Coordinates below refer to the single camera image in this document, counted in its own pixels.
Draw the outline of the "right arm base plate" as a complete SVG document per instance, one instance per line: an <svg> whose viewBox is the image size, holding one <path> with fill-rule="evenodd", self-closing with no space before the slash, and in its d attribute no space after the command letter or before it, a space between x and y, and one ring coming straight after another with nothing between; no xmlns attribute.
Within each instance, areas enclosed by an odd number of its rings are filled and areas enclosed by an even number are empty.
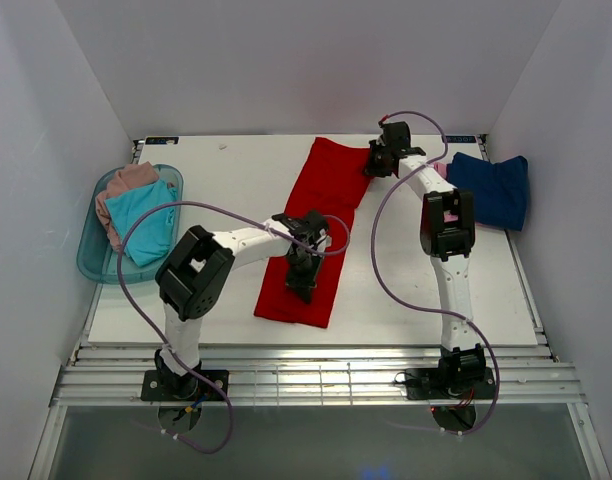
<svg viewBox="0 0 612 480"><path fill-rule="evenodd" d="M479 380L448 380L437 368L409 368L398 372L393 384L404 387L409 400L492 400L496 391L490 368Z"/></svg>

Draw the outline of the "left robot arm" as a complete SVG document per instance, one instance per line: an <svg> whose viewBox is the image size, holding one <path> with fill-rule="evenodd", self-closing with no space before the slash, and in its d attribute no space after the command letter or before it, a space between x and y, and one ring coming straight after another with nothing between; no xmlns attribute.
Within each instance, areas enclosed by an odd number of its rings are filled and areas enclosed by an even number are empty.
<svg viewBox="0 0 612 480"><path fill-rule="evenodd" d="M215 307L233 270L282 257L288 267L280 276L285 289L299 305L310 304L323 265L321 254L332 244L329 229L325 217L312 210L301 218L276 214L260 228L209 232L197 225L187 230L156 274L168 339L155 354L164 391L180 400L198 392L192 369L201 368L202 320Z"/></svg>

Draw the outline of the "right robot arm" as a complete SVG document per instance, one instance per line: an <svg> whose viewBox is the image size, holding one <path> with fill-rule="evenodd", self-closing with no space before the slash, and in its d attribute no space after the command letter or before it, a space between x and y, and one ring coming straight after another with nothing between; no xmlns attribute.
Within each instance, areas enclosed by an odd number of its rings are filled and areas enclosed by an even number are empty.
<svg viewBox="0 0 612 480"><path fill-rule="evenodd" d="M486 343L473 325L469 284L470 255L475 244L474 195L448 182L411 143L404 121L379 122L381 134L369 143L364 168L369 177L394 175L421 200L420 245L429 257L439 292L438 308L412 310L441 316L440 357L434 368L404 373L410 399L458 398L489 385Z"/></svg>

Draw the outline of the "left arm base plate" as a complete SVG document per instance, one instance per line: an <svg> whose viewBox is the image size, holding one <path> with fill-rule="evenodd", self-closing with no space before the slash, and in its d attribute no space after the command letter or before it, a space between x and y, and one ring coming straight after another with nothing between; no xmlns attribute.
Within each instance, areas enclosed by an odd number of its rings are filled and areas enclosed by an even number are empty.
<svg viewBox="0 0 612 480"><path fill-rule="evenodd" d="M222 396L205 382L186 374L181 381L165 380L157 370L144 374L140 399L147 402L189 402L197 400L217 401Z"/></svg>

